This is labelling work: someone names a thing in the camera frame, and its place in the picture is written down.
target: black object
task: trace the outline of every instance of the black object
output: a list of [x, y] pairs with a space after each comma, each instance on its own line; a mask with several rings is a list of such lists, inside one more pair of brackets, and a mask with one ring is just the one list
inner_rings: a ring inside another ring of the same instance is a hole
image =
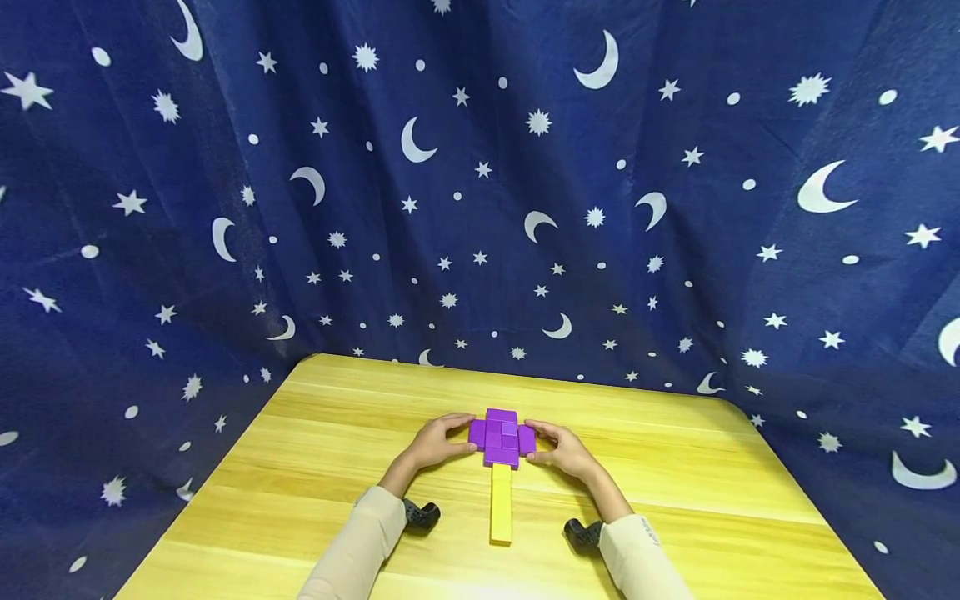
[[410, 500], [403, 498], [403, 507], [407, 512], [407, 528], [429, 532], [440, 520], [440, 507], [428, 502], [420, 508]]
[[601, 529], [603, 529], [603, 521], [597, 521], [589, 527], [584, 527], [580, 520], [572, 518], [564, 525], [564, 535], [574, 550], [586, 554], [600, 545]]

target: blue backdrop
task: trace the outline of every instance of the blue backdrop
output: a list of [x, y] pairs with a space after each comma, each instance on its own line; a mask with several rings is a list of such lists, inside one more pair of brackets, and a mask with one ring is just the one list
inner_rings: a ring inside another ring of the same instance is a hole
[[955, 597], [944, 7], [0, 0], [0, 596], [113, 595], [325, 351], [726, 398]]

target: wooden table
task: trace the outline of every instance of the wooden table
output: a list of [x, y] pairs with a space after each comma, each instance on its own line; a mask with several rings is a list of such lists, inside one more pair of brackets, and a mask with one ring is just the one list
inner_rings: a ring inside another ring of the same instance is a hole
[[[117, 598], [291, 600], [347, 519], [428, 418], [488, 406], [566, 424], [611, 472], [699, 600], [880, 598], [783, 465], [727, 402], [342, 356], [301, 362]], [[462, 433], [459, 438], [466, 438]], [[372, 598], [617, 598], [564, 522], [590, 499], [521, 461], [514, 543], [488, 542], [480, 454], [423, 473], [408, 496], [443, 518], [404, 536]]]

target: yellow block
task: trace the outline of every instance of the yellow block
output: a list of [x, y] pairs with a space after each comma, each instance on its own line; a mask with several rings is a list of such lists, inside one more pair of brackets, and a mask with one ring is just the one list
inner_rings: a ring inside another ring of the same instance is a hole
[[514, 472], [509, 465], [497, 463], [490, 471], [490, 543], [509, 546], [514, 532], [511, 502]]

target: sleeve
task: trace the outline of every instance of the sleeve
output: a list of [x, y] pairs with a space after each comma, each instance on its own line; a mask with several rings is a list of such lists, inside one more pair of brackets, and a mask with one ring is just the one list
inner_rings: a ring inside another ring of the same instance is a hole
[[383, 488], [368, 489], [347, 524], [313, 567], [298, 600], [367, 600], [380, 566], [407, 524], [403, 502]]
[[600, 552], [627, 600], [693, 600], [644, 516], [627, 515], [604, 525]]

